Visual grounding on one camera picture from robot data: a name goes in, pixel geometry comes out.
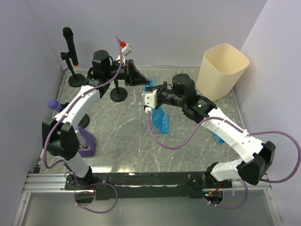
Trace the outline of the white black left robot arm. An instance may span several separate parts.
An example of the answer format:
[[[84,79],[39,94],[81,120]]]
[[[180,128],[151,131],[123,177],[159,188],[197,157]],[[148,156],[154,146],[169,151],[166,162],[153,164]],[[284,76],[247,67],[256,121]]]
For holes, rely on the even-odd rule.
[[[93,183],[92,169],[80,156],[80,139],[76,133],[80,121],[89,109],[101,99],[110,83],[123,80],[126,86],[149,84],[133,60],[126,56],[132,51],[130,47],[122,47],[121,55],[114,61],[105,50],[93,54],[92,67],[79,93],[54,118],[45,118],[42,122],[42,142],[44,153],[57,156],[82,189],[88,189]]]

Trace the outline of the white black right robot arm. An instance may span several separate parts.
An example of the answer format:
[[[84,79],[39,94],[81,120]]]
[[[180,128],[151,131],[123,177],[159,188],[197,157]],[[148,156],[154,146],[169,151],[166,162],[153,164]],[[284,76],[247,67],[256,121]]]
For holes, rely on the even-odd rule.
[[[216,162],[207,168],[205,176],[209,187],[217,187],[224,180],[242,179],[257,185],[272,164],[276,146],[251,136],[230,120],[220,108],[208,98],[199,95],[195,82],[187,74],[177,74],[173,84],[147,87],[150,97],[145,103],[157,109],[161,105],[177,106],[183,114],[220,137],[240,156],[238,160]]]

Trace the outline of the blue plastic trash bag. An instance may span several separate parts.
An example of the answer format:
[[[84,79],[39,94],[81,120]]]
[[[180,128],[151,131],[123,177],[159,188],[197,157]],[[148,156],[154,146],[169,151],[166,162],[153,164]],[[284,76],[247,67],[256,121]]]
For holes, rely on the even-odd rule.
[[[144,86],[143,92],[152,91],[152,88],[157,86],[157,83],[150,79],[150,83]],[[162,134],[169,133],[169,115],[160,106],[158,109],[153,109],[151,112],[152,124],[160,131]]]

